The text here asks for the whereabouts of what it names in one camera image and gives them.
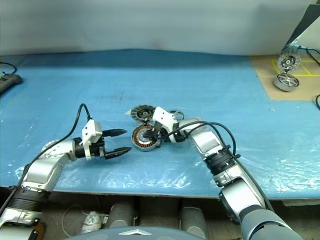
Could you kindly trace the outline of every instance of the white cable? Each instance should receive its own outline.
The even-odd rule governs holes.
[[[61,228],[62,228],[62,231],[64,232],[64,234],[67,235],[69,238],[72,237],[72,236],[71,236],[69,233],[66,232],[65,227],[64,227],[64,220],[65,220],[65,216],[66,216],[67,212],[68,212],[71,208],[73,208],[73,207],[79,207],[79,208],[81,209],[81,213],[82,213],[82,214],[84,214],[84,215],[86,215],[86,216],[90,216],[90,214],[84,212],[82,206],[79,205],[79,204],[72,204],[71,206],[69,206],[69,207],[65,210],[65,212],[63,213],[62,218],[61,218]],[[109,214],[97,214],[97,215],[98,215],[98,216],[109,216]]]

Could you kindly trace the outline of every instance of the gray floor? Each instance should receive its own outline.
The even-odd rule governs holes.
[[[211,240],[235,240],[241,237],[240,228],[227,218],[219,201],[214,199],[188,199],[174,197],[130,197],[98,196],[100,211],[108,213],[111,206],[120,201],[135,201],[139,210],[140,226],[179,227],[178,212],[181,204],[201,207],[209,229]],[[60,240],[67,236],[61,228],[65,210],[72,204],[79,204],[85,212],[99,210],[94,195],[54,192],[50,203],[43,211],[42,221],[46,225],[44,240]],[[305,240],[320,239],[320,205],[285,207],[280,201],[272,202],[276,212]],[[72,208],[64,217],[64,228],[70,235],[78,234],[85,215],[79,207]]]

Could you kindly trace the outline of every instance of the table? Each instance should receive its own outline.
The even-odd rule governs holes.
[[[311,101],[270,100],[247,56],[114,50],[1,60],[16,64],[24,80],[1,96],[1,186],[16,184],[45,143],[69,132],[79,104],[86,103],[103,129],[128,131],[107,138],[108,150],[132,146],[138,123],[125,113],[150,104],[225,124],[269,198],[320,198],[320,111]],[[83,113],[73,137],[85,122]],[[110,160],[78,159],[55,191],[216,198],[220,190],[186,141],[150,152],[133,148]]]

